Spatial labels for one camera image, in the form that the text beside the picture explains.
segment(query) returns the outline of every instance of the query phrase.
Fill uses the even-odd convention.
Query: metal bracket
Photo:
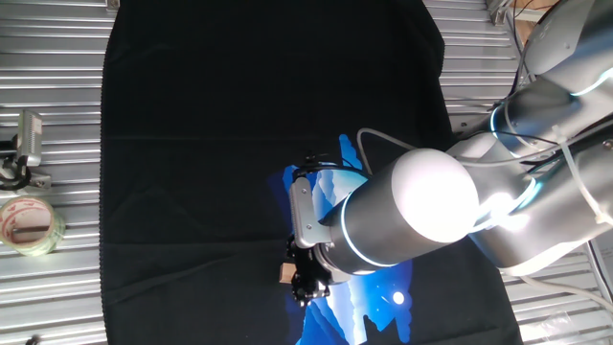
[[[48,174],[32,172],[30,179],[30,187],[35,187],[43,190],[51,189],[51,176]]]
[[[315,217],[310,189],[310,183],[305,177],[297,178],[289,188],[295,242],[303,249],[311,248],[317,243],[332,242],[329,227],[320,224]]]
[[[505,13],[512,0],[487,0],[489,17],[494,26],[505,24]]]

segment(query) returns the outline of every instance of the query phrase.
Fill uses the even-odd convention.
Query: striped metal surface
[[[439,25],[446,56],[441,84],[455,129],[487,116],[509,91],[517,53],[509,31],[489,23],[483,0],[425,0]],[[25,258],[0,245],[0,345],[105,343],[98,258],[100,92],[102,60],[114,13],[104,0],[0,0],[0,138],[11,138],[17,114],[44,116],[43,163],[53,176],[41,194],[64,215],[66,239],[45,257]],[[4,203],[13,194],[0,194]],[[564,258],[542,274],[594,288],[586,256]],[[593,336],[610,319],[574,296],[547,295],[504,277],[528,344],[531,327],[568,307]]]
[[[102,344],[98,259],[102,60],[114,14],[103,0],[0,1],[0,139],[28,107],[43,115],[41,194],[67,221],[45,257],[0,245],[0,344]],[[13,197],[1,193],[0,203]]]
[[[584,246],[536,272],[532,277],[548,283],[584,288],[602,295],[593,258]],[[610,344],[609,340],[613,338],[613,318],[597,303],[582,296],[531,287],[516,277],[503,275],[503,281],[526,345]],[[552,324],[548,318],[560,311],[566,312],[570,324],[557,329],[548,328]],[[556,342],[548,342],[547,337]]]

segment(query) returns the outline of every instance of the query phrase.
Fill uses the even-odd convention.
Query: black t-shirt
[[[306,309],[279,283],[292,167],[361,168],[362,127],[448,149],[442,65],[417,0],[123,1],[102,81],[109,344],[520,344],[470,240]],[[364,147],[375,173],[403,154]],[[320,212],[361,183],[309,178]]]

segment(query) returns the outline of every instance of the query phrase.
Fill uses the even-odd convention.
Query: tape roll
[[[23,255],[49,253],[65,232],[64,219],[38,197],[16,197],[0,208],[0,241]]]

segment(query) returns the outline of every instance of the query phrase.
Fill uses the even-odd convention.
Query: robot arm
[[[521,160],[495,167],[480,162],[551,151],[560,133],[572,138],[606,120],[613,111],[612,17],[608,0],[562,0],[537,26],[523,57],[537,81],[494,109],[478,128],[486,133],[447,153],[404,154],[338,203],[321,224],[313,225],[312,205],[305,207],[312,202],[308,182],[296,180],[295,237],[288,247],[297,267],[296,299],[307,303],[326,296],[330,284],[410,260],[469,233],[501,270],[526,275],[609,230],[610,224],[595,221],[561,154],[538,178]],[[613,204],[612,138],[610,131],[591,135],[575,149],[574,159],[586,190],[605,212]]]

